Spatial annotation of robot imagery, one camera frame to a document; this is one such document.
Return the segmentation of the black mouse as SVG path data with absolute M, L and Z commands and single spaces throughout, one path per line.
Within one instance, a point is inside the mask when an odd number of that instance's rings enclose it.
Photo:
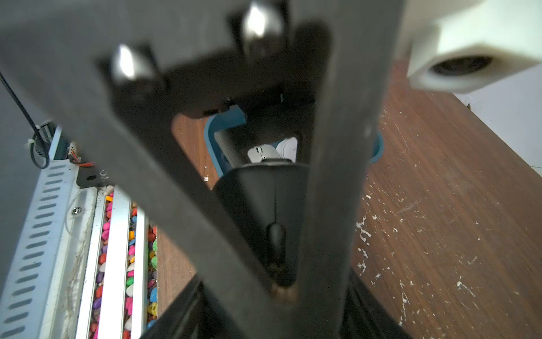
M 234 168 L 213 190 L 276 285 L 296 281 L 309 167 L 270 160 Z

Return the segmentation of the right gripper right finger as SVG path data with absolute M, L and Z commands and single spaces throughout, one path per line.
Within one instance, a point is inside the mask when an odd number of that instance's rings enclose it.
M 411 338 L 354 272 L 349 273 L 344 315 L 343 338 Z

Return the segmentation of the teal plastic storage box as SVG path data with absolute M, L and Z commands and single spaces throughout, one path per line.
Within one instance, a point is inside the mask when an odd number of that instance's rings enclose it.
M 222 182 L 305 185 L 310 174 L 315 105 L 275 105 L 245 113 L 233 108 L 207 122 L 207 145 Z M 298 141 L 296 162 L 268 159 L 251 163 L 250 148 L 270 144 L 277 147 L 285 138 Z

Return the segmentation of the colourful pebble strip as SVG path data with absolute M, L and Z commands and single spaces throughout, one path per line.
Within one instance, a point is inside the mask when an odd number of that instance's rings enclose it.
M 157 228 L 122 189 L 98 193 L 85 338 L 140 338 L 158 320 Z

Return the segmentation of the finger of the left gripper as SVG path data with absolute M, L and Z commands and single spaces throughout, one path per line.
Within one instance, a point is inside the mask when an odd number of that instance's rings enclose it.
M 354 226 L 402 1 L 3 1 L 1 70 L 186 254 L 207 338 L 343 338 Z M 207 122 L 313 103 L 296 281 L 213 188 Z

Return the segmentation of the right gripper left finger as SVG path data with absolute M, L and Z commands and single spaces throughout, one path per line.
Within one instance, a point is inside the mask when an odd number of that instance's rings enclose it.
M 207 338 L 205 324 L 203 284 L 195 275 L 141 338 Z

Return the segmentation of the white slim mouse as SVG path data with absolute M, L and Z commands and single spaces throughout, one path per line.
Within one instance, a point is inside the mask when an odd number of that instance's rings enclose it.
M 295 137 L 285 138 L 283 141 L 279 142 L 276 151 L 282 159 L 290 160 L 291 162 L 296 162 L 298 141 Z

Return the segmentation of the aluminium front rail frame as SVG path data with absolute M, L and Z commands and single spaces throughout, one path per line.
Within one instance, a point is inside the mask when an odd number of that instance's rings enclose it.
M 98 193 L 83 187 L 57 129 L 1 296 L 3 338 L 85 338 L 92 286 L 88 257 Z

